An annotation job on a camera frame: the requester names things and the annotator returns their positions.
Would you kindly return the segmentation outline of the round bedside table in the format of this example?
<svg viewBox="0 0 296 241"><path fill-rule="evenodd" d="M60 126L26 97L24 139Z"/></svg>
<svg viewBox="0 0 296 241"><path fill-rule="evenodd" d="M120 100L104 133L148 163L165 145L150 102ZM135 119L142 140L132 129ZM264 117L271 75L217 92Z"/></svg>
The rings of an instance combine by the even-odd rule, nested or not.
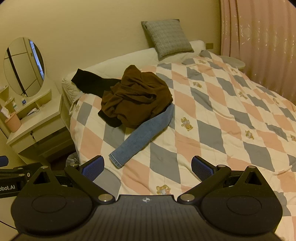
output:
<svg viewBox="0 0 296 241"><path fill-rule="evenodd" d="M220 55L220 58L223 60L224 63L227 63L232 67L239 69L240 71L245 68L245 63L237 58L222 55Z"/></svg>

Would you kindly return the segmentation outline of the pink tissue cup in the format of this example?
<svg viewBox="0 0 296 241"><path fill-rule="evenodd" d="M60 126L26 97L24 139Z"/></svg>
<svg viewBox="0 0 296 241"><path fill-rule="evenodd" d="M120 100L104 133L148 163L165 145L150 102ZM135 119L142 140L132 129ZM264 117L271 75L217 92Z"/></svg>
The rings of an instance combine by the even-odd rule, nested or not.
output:
<svg viewBox="0 0 296 241"><path fill-rule="evenodd" d="M21 127L22 123L16 115L16 112L13 112L11 116L5 120L5 125L10 132L15 133Z"/></svg>

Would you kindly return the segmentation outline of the brown garment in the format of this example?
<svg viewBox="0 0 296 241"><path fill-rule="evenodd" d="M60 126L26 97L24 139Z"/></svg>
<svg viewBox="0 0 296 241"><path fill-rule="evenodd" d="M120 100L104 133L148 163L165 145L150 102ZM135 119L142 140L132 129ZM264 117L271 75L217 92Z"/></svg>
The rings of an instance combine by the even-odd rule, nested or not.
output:
<svg viewBox="0 0 296 241"><path fill-rule="evenodd" d="M172 102L165 81L130 65L121 81L104 92L98 115L112 127L137 128L165 111Z"/></svg>

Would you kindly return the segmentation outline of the grey plaid pillow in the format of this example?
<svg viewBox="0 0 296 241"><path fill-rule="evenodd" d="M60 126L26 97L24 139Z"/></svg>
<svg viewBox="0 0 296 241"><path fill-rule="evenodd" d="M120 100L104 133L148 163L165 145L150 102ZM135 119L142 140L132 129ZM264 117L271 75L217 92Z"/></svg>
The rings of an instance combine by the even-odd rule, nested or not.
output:
<svg viewBox="0 0 296 241"><path fill-rule="evenodd" d="M142 21L142 27L154 44L159 60L177 53L194 52L179 19Z"/></svg>

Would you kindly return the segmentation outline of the oval mirror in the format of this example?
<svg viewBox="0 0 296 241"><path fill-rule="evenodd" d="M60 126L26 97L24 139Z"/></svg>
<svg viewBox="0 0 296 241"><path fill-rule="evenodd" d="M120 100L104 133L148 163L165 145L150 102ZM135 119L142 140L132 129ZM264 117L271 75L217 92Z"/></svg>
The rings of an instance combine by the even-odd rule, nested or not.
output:
<svg viewBox="0 0 296 241"><path fill-rule="evenodd" d="M41 53L32 40L19 37L11 42L4 56L4 74L15 93L31 97L39 92L45 68Z"/></svg>

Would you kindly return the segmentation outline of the blue jeans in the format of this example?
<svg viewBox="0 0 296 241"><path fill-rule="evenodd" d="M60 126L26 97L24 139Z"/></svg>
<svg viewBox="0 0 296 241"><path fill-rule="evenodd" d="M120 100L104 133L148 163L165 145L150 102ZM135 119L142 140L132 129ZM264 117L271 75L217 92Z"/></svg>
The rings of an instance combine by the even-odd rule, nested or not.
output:
<svg viewBox="0 0 296 241"><path fill-rule="evenodd" d="M171 103L165 111L142 123L118 148L109 154L112 164L117 169L122 168L134 155L145 148L156 135L169 126L174 111L174 104Z"/></svg>

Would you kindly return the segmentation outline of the black garment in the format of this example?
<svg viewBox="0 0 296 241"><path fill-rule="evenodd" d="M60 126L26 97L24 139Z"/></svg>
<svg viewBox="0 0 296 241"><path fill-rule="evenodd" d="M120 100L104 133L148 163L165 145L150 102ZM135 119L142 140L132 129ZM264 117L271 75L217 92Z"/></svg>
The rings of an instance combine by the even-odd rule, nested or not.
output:
<svg viewBox="0 0 296 241"><path fill-rule="evenodd" d="M86 94L94 94L100 98L105 91L110 91L111 87L121 82L120 79L102 78L92 72L78 69L71 79L76 87Z"/></svg>

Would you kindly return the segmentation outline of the pink curtain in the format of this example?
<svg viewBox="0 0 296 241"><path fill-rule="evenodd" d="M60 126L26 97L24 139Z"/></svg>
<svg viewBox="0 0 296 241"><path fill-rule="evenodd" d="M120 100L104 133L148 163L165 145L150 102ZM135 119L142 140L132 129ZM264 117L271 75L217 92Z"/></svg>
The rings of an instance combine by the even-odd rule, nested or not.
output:
<svg viewBox="0 0 296 241"><path fill-rule="evenodd" d="M295 102L295 6L290 1L220 1L221 53L245 63L254 82Z"/></svg>

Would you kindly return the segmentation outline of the checkered pastel quilt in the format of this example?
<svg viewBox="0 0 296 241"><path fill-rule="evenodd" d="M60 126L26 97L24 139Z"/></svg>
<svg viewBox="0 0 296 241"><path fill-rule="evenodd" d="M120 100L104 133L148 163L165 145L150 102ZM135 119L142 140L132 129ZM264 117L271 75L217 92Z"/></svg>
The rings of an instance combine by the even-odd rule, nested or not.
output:
<svg viewBox="0 0 296 241"><path fill-rule="evenodd" d="M168 85L175 105L170 125L121 169L109 159L131 133L98 116L99 97L62 81L71 103L70 133L81 163L105 160L97 184L112 193L178 196L198 184L191 159L198 155L233 170L256 166L281 202L276 230L295 240L295 105L251 81L219 56L203 51L189 59L140 66Z"/></svg>

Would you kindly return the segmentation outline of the cream dressing table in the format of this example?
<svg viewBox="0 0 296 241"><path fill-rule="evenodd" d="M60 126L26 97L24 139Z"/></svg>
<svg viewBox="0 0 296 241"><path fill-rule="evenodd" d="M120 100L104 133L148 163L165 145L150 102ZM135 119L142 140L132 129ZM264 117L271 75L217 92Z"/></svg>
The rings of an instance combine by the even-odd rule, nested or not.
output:
<svg viewBox="0 0 296 241"><path fill-rule="evenodd" d="M45 78L41 89L22 104L7 82L2 84L1 106L14 111L20 128L12 133L1 115L1 128L7 136L6 144L26 163L41 162L48 165L67 154L74 147L70 137L70 116L63 96L55 82Z"/></svg>

